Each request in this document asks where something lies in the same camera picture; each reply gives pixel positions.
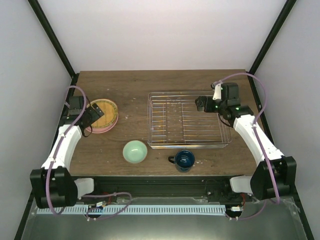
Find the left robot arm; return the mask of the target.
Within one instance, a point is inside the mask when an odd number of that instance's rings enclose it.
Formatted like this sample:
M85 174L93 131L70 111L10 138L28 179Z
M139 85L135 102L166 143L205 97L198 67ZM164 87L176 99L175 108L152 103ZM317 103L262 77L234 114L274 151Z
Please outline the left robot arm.
M102 196L102 189L94 184L93 178L74 180L70 174L71 160L84 129L105 115L96 103L89 105L83 115L81 112L80 108L74 108L61 118L47 160L30 173L32 192L40 209L72 207L83 196L97 202Z

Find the pink plate with bird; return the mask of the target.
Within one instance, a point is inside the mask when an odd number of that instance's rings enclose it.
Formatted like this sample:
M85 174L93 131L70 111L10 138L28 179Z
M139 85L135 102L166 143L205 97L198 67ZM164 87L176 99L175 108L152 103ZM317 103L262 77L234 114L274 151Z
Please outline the pink plate with bird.
M106 133L116 125L118 118L118 113L105 114L85 130L93 134Z

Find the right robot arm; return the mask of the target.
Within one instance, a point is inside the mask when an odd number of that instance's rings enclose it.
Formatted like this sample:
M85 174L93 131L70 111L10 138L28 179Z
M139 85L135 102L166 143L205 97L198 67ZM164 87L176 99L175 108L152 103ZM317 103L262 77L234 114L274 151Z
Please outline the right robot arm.
M285 156L260 128L253 111L240 105L240 99L214 100L199 96L195 100L199 112L217 113L242 137L256 162L252 176L236 176L222 188L223 198L236 200L240 193L253 195L258 200L289 196L294 191L297 163Z

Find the woven bamboo-pattern plate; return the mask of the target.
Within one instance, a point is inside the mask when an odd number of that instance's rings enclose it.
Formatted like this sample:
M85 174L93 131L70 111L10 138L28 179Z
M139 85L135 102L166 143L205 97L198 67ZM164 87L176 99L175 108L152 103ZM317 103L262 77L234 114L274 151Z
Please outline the woven bamboo-pattern plate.
M116 103L107 98L100 98L90 102L91 105L97 104L105 115L118 113L118 106Z

